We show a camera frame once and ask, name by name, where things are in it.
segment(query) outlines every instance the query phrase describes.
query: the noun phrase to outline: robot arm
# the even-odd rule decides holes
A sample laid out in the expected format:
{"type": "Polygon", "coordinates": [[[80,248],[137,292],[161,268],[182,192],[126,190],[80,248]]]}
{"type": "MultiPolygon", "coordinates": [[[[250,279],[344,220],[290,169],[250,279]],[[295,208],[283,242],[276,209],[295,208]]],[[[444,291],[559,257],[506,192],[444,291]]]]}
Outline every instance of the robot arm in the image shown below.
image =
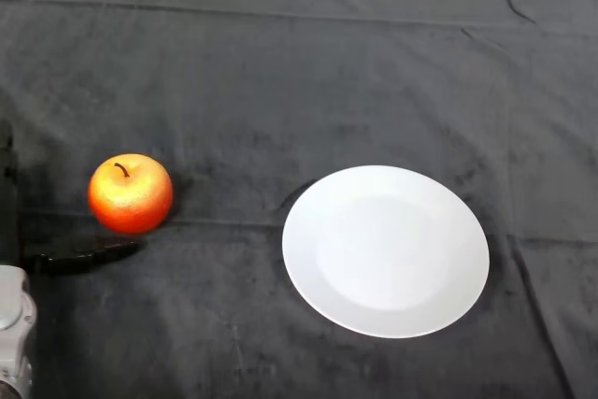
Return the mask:
{"type": "Polygon", "coordinates": [[[0,265],[0,399],[28,399],[33,384],[28,352],[37,313],[26,279],[19,267],[0,265]]]}
{"type": "Polygon", "coordinates": [[[17,158],[10,126],[0,121],[0,399],[28,399],[32,385],[27,352],[37,314],[27,276],[17,266],[17,211],[17,158]]]}

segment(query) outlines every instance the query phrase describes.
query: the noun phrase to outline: plate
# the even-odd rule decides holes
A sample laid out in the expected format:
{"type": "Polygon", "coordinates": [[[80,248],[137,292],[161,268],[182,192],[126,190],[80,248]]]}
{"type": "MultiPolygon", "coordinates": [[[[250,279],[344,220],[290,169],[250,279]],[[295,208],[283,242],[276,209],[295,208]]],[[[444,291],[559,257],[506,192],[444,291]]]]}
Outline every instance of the plate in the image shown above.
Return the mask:
{"type": "Polygon", "coordinates": [[[490,265],[482,228],[457,195],[381,165],[307,189],[285,222],[282,252],[295,288],[324,317],[386,338],[455,322],[480,296],[490,265]]]}

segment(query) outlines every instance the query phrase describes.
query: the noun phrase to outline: table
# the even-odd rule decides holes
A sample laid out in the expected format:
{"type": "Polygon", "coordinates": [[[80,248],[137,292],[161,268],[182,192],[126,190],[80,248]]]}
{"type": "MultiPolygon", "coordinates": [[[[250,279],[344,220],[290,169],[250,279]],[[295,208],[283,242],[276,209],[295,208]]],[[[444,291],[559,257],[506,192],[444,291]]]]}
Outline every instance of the table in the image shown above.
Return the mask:
{"type": "Polygon", "coordinates": [[[595,398],[598,0],[0,0],[0,115],[25,238],[104,232],[105,158],[177,204],[146,249],[33,278],[38,398],[595,398]],[[488,236],[480,300],[433,335],[354,334],[280,247],[301,187],[397,165],[488,236]]]}

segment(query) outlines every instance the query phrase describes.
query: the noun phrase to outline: dark gray cloth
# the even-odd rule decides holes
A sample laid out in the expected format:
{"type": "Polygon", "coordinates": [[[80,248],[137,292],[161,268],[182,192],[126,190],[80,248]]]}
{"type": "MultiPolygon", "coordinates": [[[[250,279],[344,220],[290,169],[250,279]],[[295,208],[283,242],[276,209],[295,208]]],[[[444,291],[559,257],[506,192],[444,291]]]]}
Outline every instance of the dark gray cloth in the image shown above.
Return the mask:
{"type": "Polygon", "coordinates": [[[597,0],[0,0],[26,238],[102,231],[135,151],[177,203],[146,250],[34,278],[36,397],[598,397],[597,0]],[[436,334],[331,324],[291,285],[294,192],[358,164],[455,191],[491,247],[436,334]]]}

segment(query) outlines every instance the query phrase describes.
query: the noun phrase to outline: apple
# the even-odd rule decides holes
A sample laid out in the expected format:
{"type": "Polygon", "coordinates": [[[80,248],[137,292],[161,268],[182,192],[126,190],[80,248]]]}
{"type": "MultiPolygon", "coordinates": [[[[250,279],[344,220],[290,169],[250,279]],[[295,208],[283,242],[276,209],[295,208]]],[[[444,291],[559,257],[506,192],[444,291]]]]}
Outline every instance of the apple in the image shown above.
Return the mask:
{"type": "Polygon", "coordinates": [[[149,156],[122,154],[102,163],[88,190],[93,215],[108,228],[142,234],[158,226],[173,202],[172,180],[149,156]]]}

